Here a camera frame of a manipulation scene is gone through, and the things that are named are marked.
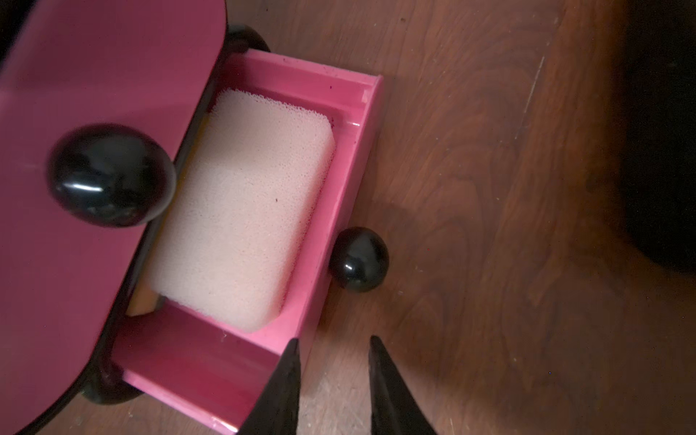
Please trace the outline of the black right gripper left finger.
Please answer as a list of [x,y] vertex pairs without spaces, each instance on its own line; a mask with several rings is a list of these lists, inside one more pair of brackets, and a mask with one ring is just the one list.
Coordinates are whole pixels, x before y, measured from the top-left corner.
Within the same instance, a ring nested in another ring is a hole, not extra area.
[[296,435],[301,391],[301,358],[297,338],[291,339],[238,435]]

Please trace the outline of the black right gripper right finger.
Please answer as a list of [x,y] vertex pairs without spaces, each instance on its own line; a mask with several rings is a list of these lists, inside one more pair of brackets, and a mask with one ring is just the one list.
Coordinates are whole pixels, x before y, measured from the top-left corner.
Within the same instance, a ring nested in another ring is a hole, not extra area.
[[371,434],[435,435],[382,340],[370,338]]

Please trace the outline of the white pink foam sponge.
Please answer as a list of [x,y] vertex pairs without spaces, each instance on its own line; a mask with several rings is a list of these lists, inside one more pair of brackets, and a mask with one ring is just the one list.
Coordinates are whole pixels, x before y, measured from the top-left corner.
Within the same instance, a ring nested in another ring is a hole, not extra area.
[[143,282],[237,330],[275,319],[335,153],[326,116],[227,90],[206,119]]

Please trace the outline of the pink drawer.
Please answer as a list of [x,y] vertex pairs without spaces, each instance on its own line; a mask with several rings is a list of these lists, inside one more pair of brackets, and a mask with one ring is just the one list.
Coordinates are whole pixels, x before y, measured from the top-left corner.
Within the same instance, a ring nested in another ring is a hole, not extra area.
[[37,1],[1,65],[1,431],[83,383],[223,45],[221,1]]
[[123,380],[222,434],[242,425],[289,340],[308,357],[330,285],[329,257],[350,220],[382,118],[384,79],[251,50],[231,56],[219,90],[240,89],[321,112],[336,150],[280,315],[243,333],[174,302],[126,318],[112,348]]

